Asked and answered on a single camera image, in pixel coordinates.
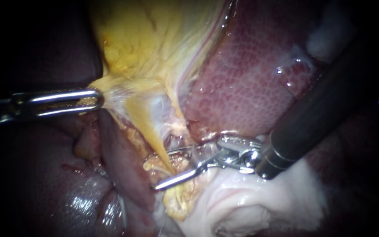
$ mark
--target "metal grasper jaw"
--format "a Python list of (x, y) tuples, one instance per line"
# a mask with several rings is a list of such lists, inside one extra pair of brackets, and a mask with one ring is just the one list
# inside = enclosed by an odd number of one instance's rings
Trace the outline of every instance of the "metal grasper jaw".
[[(232, 168), (242, 174), (254, 174), (256, 160), (259, 159), (261, 141), (257, 139), (244, 138), (236, 135), (222, 135), (201, 146), (182, 147), (168, 152), (168, 155), (186, 153), (193, 167), (183, 173), (162, 180), (153, 188), (165, 190), (176, 186), (207, 171), (208, 168)], [(212, 155), (203, 157), (203, 152), (208, 149)]]
[(0, 125), (53, 115), (89, 112), (101, 108), (103, 104), (103, 95), (91, 88), (13, 93), (8, 98), (0, 99)]

